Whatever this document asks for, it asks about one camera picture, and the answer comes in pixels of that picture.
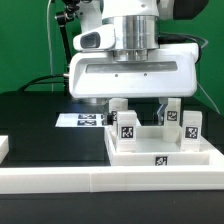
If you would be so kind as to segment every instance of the silver metal part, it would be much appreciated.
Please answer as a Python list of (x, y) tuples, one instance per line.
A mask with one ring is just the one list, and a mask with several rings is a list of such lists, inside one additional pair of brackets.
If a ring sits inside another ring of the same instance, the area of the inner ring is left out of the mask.
[(146, 61), (147, 59), (148, 59), (147, 50), (114, 51), (115, 61)]
[(160, 97), (159, 98), (159, 103), (161, 106), (159, 107), (157, 111), (157, 116), (158, 116), (158, 125), (162, 125), (163, 123), (163, 114), (166, 110), (166, 107), (168, 105), (168, 98), (167, 97)]
[(107, 18), (103, 24), (115, 27), (116, 44), (112, 50), (116, 61), (144, 61), (148, 59), (148, 49), (158, 48), (155, 16)]

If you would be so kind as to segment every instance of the black table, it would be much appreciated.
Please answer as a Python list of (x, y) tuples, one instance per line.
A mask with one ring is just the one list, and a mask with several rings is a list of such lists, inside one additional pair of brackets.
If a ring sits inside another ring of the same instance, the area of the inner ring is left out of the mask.
[[(103, 128), (55, 127), (60, 113), (102, 113), (102, 106), (60, 92), (8, 92), (0, 105), (0, 135), (10, 145), (1, 167), (110, 165)], [(142, 125), (153, 123), (157, 108), (156, 99), (129, 101)], [(224, 118), (193, 98), (182, 99), (182, 109), (203, 112), (202, 135), (224, 153)], [(0, 195), (0, 223), (224, 223), (223, 207), (221, 190)]]

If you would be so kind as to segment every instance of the green wall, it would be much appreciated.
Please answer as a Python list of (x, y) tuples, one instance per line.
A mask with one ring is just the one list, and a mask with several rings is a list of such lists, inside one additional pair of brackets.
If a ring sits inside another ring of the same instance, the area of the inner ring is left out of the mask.
[[(50, 74), (46, 12), (48, 0), (4, 1), (0, 8), (0, 93), (17, 90), (28, 81)], [(209, 40), (197, 65), (198, 79), (224, 114), (224, 13), (223, 0), (210, 0), (207, 8), (193, 21), (163, 21), (160, 30), (189, 33)], [(54, 15), (63, 10), (56, 0), (51, 6), (51, 32), (54, 73), (63, 73), (65, 57)], [(78, 33), (78, 22), (68, 25), (69, 38)], [(195, 97), (211, 106), (197, 91)]]

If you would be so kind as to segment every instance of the white platform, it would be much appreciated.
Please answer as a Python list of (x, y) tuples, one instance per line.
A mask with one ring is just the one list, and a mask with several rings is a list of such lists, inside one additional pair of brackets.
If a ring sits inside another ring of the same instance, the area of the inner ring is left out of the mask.
[(223, 165), (224, 167), (224, 156), (203, 137), (199, 152), (181, 152), (180, 141), (177, 143), (163, 141), (163, 126), (141, 126), (137, 127), (136, 132), (136, 152), (117, 153), (116, 141), (110, 129), (105, 128), (105, 144), (112, 166), (155, 166), (159, 157), (166, 157), (167, 166)]
[[(107, 146), (113, 150), (112, 139), (107, 133), (108, 128), (105, 128)], [(7, 138), (2, 139), (5, 140), (0, 150), (4, 151)], [(147, 153), (152, 158), (168, 155), (167, 166), (155, 166), (151, 159), (147, 166), (1, 168), (0, 194), (224, 189), (224, 157), (205, 139), (202, 138), (202, 151), (193, 156), (177, 152), (177, 145), (162, 152), (154, 151), (156, 147), (153, 147), (154, 152), (145, 152), (148, 143), (146, 139), (141, 143), (144, 147), (137, 152), (139, 160), (146, 163)], [(113, 155), (112, 163), (115, 160), (124, 162), (125, 156), (131, 155), (121, 154), (122, 159)]]

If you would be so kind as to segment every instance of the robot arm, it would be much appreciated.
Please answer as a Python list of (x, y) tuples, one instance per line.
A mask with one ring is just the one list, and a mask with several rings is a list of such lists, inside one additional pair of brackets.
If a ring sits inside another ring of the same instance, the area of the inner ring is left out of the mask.
[[(99, 1), (93, 0), (82, 2), (80, 9), (88, 5), (90, 10), (94, 2), (99, 8)], [(178, 12), (182, 9), (181, 2), (189, 5)], [(99, 22), (94, 29), (74, 38), (74, 47), (81, 53), (73, 57), (70, 66), (71, 95), (74, 98), (193, 95), (197, 87), (198, 45), (159, 45), (157, 22), (160, 18), (191, 19), (207, 3), (208, 0), (105, 0), (102, 25)]]

